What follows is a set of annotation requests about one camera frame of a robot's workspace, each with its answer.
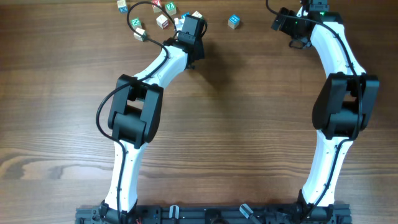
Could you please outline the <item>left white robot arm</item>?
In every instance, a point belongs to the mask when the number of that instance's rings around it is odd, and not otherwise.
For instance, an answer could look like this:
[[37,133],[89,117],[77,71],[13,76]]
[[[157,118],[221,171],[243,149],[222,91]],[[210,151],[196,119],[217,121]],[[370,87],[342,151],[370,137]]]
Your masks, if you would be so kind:
[[111,100],[108,139],[115,145],[111,186],[99,207],[103,223],[135,223],[137,181],[144,151],[160,123],[164,90],[196,60],[205,57],[202,38],[207,30],[203,18],[187,15],[165,40],[159,56],[134,76],[121,75]]

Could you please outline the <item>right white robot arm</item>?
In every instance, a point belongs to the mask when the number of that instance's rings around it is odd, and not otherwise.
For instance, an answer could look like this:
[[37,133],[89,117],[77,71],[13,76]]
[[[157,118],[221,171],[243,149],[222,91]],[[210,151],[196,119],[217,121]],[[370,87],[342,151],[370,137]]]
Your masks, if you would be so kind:
[[317,145],[306,183],[299,193],[301,221],[326,222],[336,210],[335,187],[346,153],[369,123],[379,79],[368,75],[345,37],[339,13],[327,1],[301,1],[298,12],[275,13],[272,29],[290,36],[290,47],[314,47],[326,81],[312,109]]

